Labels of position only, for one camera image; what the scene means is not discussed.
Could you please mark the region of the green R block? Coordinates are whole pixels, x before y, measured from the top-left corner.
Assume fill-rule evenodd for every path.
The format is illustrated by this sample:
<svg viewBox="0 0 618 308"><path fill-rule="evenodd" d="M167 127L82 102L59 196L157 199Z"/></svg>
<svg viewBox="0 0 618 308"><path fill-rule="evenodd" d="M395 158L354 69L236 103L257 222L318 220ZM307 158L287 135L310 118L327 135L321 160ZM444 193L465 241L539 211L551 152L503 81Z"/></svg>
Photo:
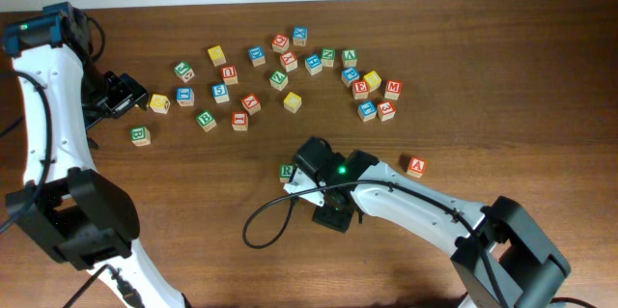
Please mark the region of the green R block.
<svg viewBox="0 0 618 308"><path fill-rule="evenodd" d="M279 181L288 183L294 175L295 167L292 164L281 164L279 167Z"/></svg>

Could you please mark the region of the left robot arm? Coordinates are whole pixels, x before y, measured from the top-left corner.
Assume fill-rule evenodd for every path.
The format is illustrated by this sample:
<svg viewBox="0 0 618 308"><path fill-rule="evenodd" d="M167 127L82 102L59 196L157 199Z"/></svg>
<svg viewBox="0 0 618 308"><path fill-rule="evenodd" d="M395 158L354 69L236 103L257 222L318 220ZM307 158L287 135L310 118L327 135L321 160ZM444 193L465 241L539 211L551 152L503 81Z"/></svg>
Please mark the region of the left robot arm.
<svg viewBox="0 0 618 308"><path fill-rule="evenodd" d="M103 177L87 131L145 109L147 90L127 74L101 73L91 27L64 2L7 26L3 49L23 96L27 157L22 189L6 196L17 225L53 261L85 270L126 307L186 307L147 255L129 195Z"/></svg>

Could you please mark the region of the yellow block centre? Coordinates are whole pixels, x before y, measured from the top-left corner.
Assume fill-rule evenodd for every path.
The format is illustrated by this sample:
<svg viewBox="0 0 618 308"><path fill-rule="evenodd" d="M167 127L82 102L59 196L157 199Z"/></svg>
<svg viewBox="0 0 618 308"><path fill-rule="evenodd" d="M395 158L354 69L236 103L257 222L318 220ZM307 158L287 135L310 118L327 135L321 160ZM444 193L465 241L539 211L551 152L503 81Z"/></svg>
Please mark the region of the yellow block centre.
<svg viewBox="0 0 618 308"><path fill-rule="evenodd" d="M284 108L292 113L296 113L302 105L301 96L294 92L289 92L283 100Z"/></svg>

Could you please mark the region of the blue E block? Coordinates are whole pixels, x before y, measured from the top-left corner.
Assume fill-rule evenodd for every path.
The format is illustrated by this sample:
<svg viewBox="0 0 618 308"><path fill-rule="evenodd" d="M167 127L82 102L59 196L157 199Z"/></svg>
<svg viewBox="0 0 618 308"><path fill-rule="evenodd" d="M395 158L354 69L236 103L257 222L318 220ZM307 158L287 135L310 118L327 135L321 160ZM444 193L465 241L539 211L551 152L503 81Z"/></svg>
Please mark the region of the blue E block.
<svg viewBox="0 0 618 308"><path fill-rule="evenodd" d="M368 122L377 116L377 108L370 100L367 100L358 105L357 113L363 122Z"/></svg>

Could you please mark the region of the red K block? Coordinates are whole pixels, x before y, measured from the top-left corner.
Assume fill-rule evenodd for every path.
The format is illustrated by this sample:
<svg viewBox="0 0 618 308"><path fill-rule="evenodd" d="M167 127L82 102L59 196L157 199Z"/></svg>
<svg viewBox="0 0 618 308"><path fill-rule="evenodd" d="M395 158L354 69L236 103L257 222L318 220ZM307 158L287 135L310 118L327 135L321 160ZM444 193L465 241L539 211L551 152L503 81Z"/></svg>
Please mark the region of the red K block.
<svg viewBox="0 0 618 308"><path fill-rule="evenodd" d="M242 98L241 104L250 116L256 114L262 109L262 105L255 94L249 94Z"/></svg>

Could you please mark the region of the red 3 block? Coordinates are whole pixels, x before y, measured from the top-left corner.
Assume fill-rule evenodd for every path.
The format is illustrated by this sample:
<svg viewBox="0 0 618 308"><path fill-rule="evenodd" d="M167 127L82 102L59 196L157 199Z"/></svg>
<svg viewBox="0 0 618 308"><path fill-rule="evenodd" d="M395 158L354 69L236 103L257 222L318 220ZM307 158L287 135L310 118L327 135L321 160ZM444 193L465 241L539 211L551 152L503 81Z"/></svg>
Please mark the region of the red 3 block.
<svg viewBox="0 0 618 308"><path fill-rule="evenodd" d="M377 105L379 119L384 122L392 119L397 110L392 101L383 101Z"/></svg>

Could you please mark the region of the blue H block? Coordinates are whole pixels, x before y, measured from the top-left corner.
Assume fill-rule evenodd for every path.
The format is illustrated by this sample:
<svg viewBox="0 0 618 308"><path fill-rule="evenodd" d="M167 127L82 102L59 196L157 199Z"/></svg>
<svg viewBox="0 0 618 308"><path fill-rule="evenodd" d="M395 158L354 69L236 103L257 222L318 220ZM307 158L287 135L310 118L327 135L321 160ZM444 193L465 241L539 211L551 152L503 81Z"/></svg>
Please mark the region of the blue H block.
<svg viewBox="0 0 618 308"><path fill-rule="evenodd" d="M323 70L322 59L318 54L313 54L305 58L305 68L311 75L315 75Z"/></svg>

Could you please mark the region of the yellow block right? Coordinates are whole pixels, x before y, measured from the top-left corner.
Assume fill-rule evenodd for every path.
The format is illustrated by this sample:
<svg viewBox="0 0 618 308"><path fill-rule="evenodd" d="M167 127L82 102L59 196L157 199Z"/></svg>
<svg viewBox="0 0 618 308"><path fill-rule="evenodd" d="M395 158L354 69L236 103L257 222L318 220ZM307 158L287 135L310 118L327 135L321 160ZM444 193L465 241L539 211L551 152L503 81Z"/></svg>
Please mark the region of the yellow block right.
<svg viewBox="0 0 618 308"><path fill-rule="evenodd" d="M375 90L377 90L382 82L381 77L375 70L366 73L363 76L363 80L367 83L370 92L374 92Z"/></svg>

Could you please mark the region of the red Y block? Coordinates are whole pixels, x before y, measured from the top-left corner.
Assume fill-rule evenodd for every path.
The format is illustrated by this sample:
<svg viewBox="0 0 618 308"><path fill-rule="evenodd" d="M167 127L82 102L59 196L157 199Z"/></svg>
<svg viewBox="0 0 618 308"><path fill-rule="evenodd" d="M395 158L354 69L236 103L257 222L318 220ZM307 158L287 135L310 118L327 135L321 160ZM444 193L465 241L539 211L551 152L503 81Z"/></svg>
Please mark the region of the red Y block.
<svg viewBox="0 0 618 308"><path fill-rule="evenodd" d="M285 72L295 70L298 66L298 60L292 51L280 55L280 63Z"/></svg>

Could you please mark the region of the red M block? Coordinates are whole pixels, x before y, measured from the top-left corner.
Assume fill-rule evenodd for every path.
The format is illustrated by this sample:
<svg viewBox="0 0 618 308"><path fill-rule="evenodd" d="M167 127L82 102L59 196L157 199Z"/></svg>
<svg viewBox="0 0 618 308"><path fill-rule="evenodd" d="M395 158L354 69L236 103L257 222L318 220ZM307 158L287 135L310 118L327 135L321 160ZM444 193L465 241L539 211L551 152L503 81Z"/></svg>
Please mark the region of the red M block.
<svg viewBox="0 0 618 308"><path fill-rule="evenodd" d="M397 100L402 92L403 84L401 81L388 80L385 84L384 97Z"/></svg>

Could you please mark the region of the yellow block top left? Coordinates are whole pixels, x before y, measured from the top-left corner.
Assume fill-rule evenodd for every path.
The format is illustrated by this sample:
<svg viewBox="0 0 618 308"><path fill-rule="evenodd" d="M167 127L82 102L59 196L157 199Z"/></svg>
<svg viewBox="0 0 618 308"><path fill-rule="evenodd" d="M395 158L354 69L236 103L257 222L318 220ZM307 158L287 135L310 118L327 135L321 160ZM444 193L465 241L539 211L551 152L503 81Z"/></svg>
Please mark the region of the yellow block top left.
<svg viewBox="0 0 618 308"><path fill-rule="evenodd" d="M225 65L227 63L225 54L220 45L213 46L207 49L208 55L215 67Z"/></svg>

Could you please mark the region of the green V block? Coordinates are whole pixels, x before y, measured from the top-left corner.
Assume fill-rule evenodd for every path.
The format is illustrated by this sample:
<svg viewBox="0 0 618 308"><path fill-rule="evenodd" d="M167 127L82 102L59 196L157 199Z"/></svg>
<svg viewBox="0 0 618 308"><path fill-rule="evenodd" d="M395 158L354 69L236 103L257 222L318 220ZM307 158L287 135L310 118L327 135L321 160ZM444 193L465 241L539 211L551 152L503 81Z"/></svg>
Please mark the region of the green V block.
<svg viewBox="0 0 618 308"><path fill-rule="evenodd" d="M342 50L342 63L343 67L351 68L355 67L358 61L358 56L355 49L343 49Z"/></svg>

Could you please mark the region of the red U block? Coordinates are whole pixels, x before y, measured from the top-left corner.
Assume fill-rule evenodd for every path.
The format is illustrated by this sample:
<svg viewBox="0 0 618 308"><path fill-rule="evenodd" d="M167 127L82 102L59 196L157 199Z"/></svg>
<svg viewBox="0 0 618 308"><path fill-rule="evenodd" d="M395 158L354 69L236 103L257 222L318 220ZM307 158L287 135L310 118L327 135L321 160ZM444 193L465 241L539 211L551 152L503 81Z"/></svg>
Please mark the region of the red U block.
<svg viewBox="0 0 618 308"><path fill-rule="evenodd" d="M238 72L235 66L226 66L221 69L222 80L226 85L239 83Z"/></svg>

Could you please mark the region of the red C block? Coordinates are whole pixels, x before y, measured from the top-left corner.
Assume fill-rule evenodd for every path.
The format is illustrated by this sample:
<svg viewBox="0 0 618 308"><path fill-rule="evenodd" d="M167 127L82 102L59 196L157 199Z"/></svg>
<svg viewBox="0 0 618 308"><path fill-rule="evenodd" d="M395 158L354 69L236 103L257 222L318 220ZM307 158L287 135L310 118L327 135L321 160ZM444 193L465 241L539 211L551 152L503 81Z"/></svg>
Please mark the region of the red C block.
<svg viewBox="0 0 618 308"><path fill-rule="evenodd" d="M272 50L279 54L286 53L289 49L289 46L290 39L287 36L281 34L275 35L271 43Z"/></svg>

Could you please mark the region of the blue X block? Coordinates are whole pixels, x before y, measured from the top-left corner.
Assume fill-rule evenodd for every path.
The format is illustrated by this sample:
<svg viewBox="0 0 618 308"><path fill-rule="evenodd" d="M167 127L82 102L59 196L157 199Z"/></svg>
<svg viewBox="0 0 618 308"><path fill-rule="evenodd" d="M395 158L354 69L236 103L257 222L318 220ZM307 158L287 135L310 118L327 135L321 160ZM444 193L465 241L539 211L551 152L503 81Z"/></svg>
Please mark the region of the blue X block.
<svg viewBox="0 0 618 308"><path fill-rule="evenodd" d="M297 46L305 46L308 40L308 28L304 26L296 26L293 30L293 44Z"/></svg>

